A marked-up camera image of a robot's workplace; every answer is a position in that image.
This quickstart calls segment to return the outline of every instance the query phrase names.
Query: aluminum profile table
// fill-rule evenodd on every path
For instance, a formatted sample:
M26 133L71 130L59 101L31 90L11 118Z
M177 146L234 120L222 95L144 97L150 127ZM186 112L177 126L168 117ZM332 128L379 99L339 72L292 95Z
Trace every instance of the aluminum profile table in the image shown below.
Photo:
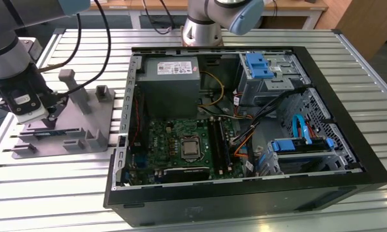
M341 35L328 30L254 30L245 36L222 32L225 46L304 46L387 169L387 85ZM106 72L89 84L114 89L109 144L116 133L124 96L130 47L180 46L180 32L158 36L149 29L112 30L113 51ZM77 30L54 34L39 66L65 61ZM65 68L82 83L101 68L105 31L82 31L79 51ZM58 70L43 74L49 88L65 91ZM116 213L102 208L108 173L106 152L33 159L11 158L9 149L22 129L9 114L0 128L0 231L117 231L130 229ZM359 231L387 230L387 186L360 193L323 211L200 222L149 228L160 231Z

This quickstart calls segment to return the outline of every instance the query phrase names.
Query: yellow wire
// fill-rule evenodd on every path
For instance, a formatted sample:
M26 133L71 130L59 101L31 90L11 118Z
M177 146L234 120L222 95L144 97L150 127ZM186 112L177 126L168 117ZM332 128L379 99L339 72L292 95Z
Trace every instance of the yellow wire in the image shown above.
M217 77L213 75L213 74L210 74L209 72L206 72L206 71L200 71L201 73L205 73L206 75L209 75L216 81L217 81L217 83L218 83L218 85L220 85L220 97L218 97L218 99L216 100L216 101L213 101L213 102L210 102L210 103L208 103L208 104L201 104L201 105L198 105L200 107L205 107L205 106L210 106L210 105L214 105L222 98L224 98L224 85L221 84L221 82L220 82L220 80L217 79Z
M237 155L237 152L238 152L240 148L242 147L242 145L245 144L245 142L249 140L249 138L250 138L250 136L253 135L253 133L254 133L254 131L252 131L252 133L246 136L246 138L245 138L245 140L242 141L242 143L238 145L238 147L237 147L237 149L236 149L236 151L234 151L234 153L233 153L233 156Z

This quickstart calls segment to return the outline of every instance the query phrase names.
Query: wooden table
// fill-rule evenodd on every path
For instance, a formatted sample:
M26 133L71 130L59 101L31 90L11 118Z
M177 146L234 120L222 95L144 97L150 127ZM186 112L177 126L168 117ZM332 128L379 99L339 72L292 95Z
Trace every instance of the wooden table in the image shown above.
M145 0L150 15L165 15L165 11L158 0ZM164 0L172 15L186 15L188 0ZM308 3L303 0L276 0L277 16L304 16L307 17L303 29L313 29L319 17L328 9L323 0L316 0L316 3ZM108 15L128 15L130 16L132 27L140 29L138 17L145 15L141 0L109 0L102 4ZM83 12L85 15L96 15L97 7L91 5L90 10ZM269 3L261 16L272 16L274 10L273 3Z

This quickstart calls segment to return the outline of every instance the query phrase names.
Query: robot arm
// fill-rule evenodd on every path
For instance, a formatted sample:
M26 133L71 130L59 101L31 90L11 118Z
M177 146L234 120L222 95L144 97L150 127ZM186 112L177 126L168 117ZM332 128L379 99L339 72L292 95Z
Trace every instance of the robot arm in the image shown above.
M89 0L0 0L0 109L29 123L59 112L66 101L47 88L14 29L74 15Z
M0 0L0 109L11 112L19 123L54 121L67 98L47 88L13 30L74 15L89 6L89 0ZM220 26L245 34L262 6L262 0L189 0L184 43L220 45Z
M189 0L182 29L185 45L220 45L220 26L236 35L245 34L254 26L262 8L262 0Z

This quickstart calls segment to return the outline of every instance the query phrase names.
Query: label sticker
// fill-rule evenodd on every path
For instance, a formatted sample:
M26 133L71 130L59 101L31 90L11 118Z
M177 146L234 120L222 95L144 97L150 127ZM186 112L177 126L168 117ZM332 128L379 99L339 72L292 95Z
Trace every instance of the label sticker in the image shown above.
M110 9L126 9L126 6L109 6Z
M248 168L248 170L249 170L250 172L253 172L253 165L249 163L249 161L246 161L246 163L245 163L245 167Z
M192 74L192 63L189 61L157 63L157 75L169 74Z
M280 72L281 68L280 67L269 67L270 72Z
M238 97L233 98L233 105L238 106Z
M309 10L312 10L312 11L323 11L325 9L324 9L324 7L311 7Z

